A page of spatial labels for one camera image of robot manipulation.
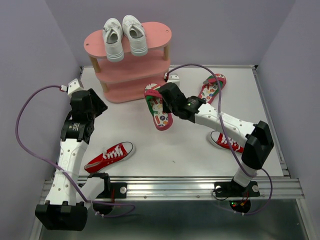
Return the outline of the white sneaker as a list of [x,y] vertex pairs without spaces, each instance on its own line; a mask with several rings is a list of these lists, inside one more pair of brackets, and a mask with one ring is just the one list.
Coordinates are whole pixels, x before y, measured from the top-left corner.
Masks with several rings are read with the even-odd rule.
[[141,22],[133,15],[126,15],[122,20],[122,30],[128,38],[131,54],[145,56],[148,53],[147,36]]
[[124,59],[123,29],[116,18],[110,18],[105,22],[102,28],[102,39],[107,59],[113,63],[122,61]]

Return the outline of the pink patterned flip-flop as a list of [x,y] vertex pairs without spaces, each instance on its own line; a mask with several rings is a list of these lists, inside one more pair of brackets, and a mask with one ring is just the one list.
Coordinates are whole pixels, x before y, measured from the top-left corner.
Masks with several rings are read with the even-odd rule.
[[[222,90],[227,83],[227,79],[223,74],[220,74],[220,73],[215,74],[215,76],[217,77],[218,82],[220,84],[220,89]],[[201,90],[197,97],[206,101],[206,103],[211,104],[218,94],[219,94],[219,87],[216,82],[216,79],[213,75],[210,75],[202,83]]]
[[160,87],[161,86],[156,83],[148,84],[144,88],[144,99],[152,116],[155,128],[159,131],[165,131],[172,126],[173,118],[170,113],[164,112],[163,98],[158,92]]

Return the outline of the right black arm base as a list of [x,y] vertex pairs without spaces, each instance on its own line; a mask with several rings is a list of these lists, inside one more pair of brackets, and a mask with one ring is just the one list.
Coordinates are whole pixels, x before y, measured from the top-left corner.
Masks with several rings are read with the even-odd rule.
[[229,199],[229,206],[233,211],[247,214],[252,205],[250,198],[258,198],[261,194],[256,181],[243,187],[231,180],[216,182],[211,195],[218,201]]

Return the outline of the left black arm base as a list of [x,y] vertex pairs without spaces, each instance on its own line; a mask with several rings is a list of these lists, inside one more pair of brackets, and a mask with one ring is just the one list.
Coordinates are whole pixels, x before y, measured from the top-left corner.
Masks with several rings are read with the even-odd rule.
[[93,194],[89,197],[92,199],[110,199],[114,204],[116,199],[125,199],[127,197],[128,184],[126,182],[111,182],[108,173],[95,172],[91,173],[86,183],[89,183],[89,190]]

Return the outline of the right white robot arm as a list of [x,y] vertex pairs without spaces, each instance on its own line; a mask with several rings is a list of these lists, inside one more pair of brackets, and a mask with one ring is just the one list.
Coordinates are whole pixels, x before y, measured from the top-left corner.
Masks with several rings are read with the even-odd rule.
[[166,83],[158,90],[164,101],[164,110],[182,120],[206,126],[223,133],[226,140],[235,140],[243,147],[239,169],[230,182],[231,192],[242,195],[250,181],[261,170],[274,147],[269,125],[264,121],[252,123],[240,120],[215,109],[197,96],[185,97],[174,83]]

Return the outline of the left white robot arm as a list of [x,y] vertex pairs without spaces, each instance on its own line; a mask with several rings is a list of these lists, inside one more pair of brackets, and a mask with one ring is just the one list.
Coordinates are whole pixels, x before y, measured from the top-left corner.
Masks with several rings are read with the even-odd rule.
[[90,199],[76,182],[95,119],[108,108],[92,88],[73,92],[70,106],[61,129],[60,155],[51,189],[44,204],[35,209],[35,216],[48,230],[82,231],[86,225]]

